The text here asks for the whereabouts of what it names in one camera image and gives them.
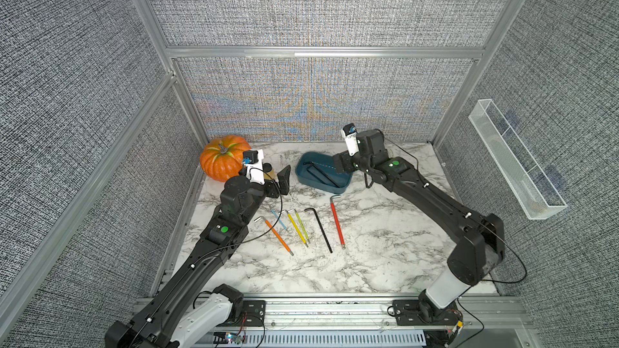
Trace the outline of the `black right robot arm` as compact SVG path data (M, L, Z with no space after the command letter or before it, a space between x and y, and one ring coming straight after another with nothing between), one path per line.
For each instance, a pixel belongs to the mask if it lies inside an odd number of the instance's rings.
M420 294L423 307L435 313L446 309L503 261L505 228L498 216L467 208L429 182L411 162L390 156L381 130L359 132L350 123L340 133L347 150L333 156L338 172L362 172L371 185L381 185L420 209L456 245L447 267Z

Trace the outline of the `lime green handled hex key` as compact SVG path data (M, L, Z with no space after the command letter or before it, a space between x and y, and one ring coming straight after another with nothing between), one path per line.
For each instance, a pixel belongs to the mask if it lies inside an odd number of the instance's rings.
M298 220L298 224L301 226L301 231L302 231L302 233L304 235L305 244L306 244L306 246L309 247L310 237L309 237L309 235L308 235L308 233L306 231L306 227L305 227L303 221L301 220L301 216L300 216L300 214L298 213L298 211L296 209L293 209L293 212L294 212L294 214L295 214L295 216L296 216L296 218Z

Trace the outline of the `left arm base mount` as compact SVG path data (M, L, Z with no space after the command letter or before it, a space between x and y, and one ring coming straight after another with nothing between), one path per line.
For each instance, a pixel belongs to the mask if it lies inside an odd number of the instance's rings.
M219 285L212 293L225 296L231 303L231 312L228 318L218 327L241 325L262 327L264 325L266 301L247 300L243 293L230 285Z

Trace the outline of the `yellow handled hex key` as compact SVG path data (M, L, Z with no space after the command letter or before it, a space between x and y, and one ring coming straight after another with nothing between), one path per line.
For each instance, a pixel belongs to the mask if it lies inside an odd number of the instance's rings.
M295 231L297 232L299 238L301 239L302 243L309 248L309 245L306 241L306 238L304 237L303 233L301 233L301 229L299 228L298 224L295 222L295 220L293 219L292 215L290 214L290 212L288 210L285 210L285 213L288 217L288 219L290 220L291 224L293 225L293 228L295 229Z

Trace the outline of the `thin black hex key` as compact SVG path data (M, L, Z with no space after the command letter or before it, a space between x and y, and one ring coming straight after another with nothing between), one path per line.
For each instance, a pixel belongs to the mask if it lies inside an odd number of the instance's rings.
M335 188L340 187L340 185L338 185L329 175L322 171L322 169L320 169L314 162L305 162L304 165L306 166L307 172L309 172L309 174L311 174L314 178L318 179L319 177L312 172L312 169L320 173Z

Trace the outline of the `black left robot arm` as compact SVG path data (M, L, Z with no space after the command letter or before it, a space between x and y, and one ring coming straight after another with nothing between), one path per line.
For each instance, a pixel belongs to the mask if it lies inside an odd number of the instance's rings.
M246 243L248 224L266 198L282 199L290 192L291 167L275 180L259 183L267 172L247 166L229 179L220 204L190 256L153 299L128 323L115 322L106 332L107 347L191 347L207 332L241 314L243 294L219 285L205 302L193 303L208 280L239 246Z

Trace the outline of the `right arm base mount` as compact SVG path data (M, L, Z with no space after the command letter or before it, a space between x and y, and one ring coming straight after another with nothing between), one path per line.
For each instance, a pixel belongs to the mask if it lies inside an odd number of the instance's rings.
M439 308L427 296L426 290L416 298L394 300L391 307L399 326L455 326L463 320L455 301Z

